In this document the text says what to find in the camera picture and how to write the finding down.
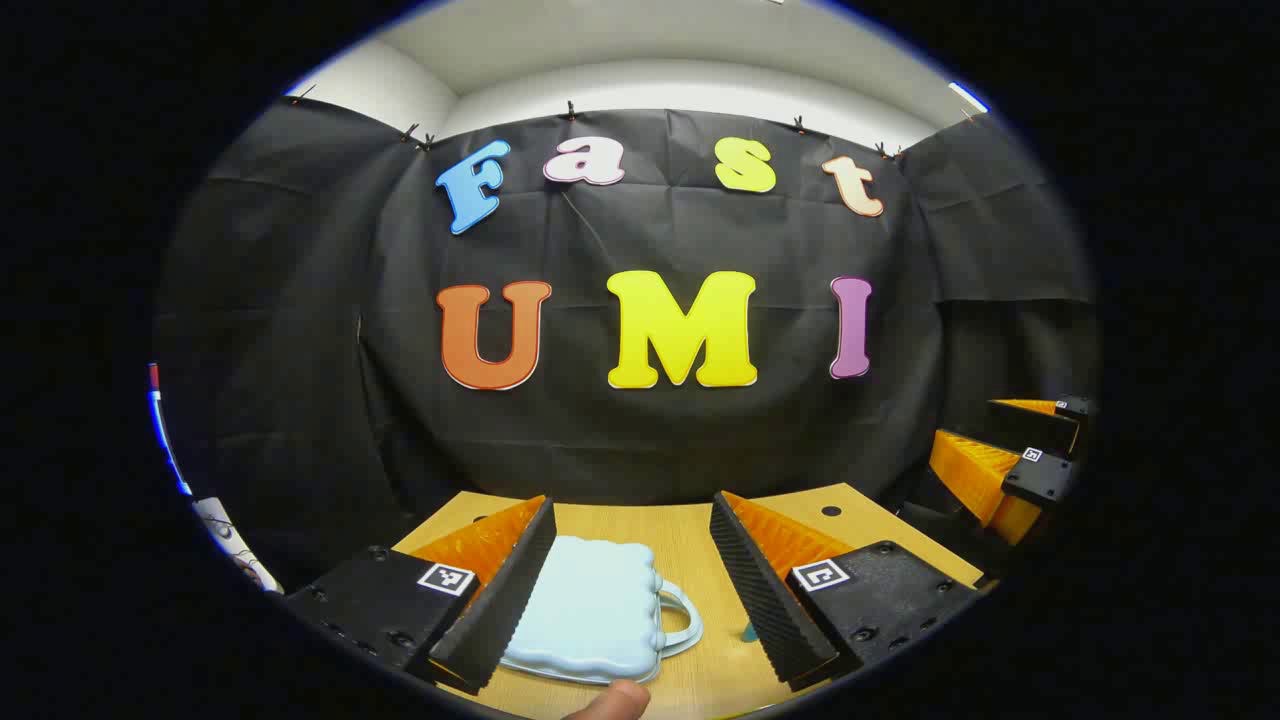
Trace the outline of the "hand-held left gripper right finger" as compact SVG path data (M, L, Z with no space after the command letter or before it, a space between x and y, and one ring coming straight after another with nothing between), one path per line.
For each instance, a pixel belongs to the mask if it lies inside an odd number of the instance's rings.
M777 678L869 673L965 614L978 589L891 538L849 544L719 492L710 537Z

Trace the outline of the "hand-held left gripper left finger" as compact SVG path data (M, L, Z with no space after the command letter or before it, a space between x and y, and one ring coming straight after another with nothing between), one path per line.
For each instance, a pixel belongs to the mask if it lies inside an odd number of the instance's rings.
M288 594L285 606L384 669L476 694L554 539L554 503L536 496L415 550L369 546Z

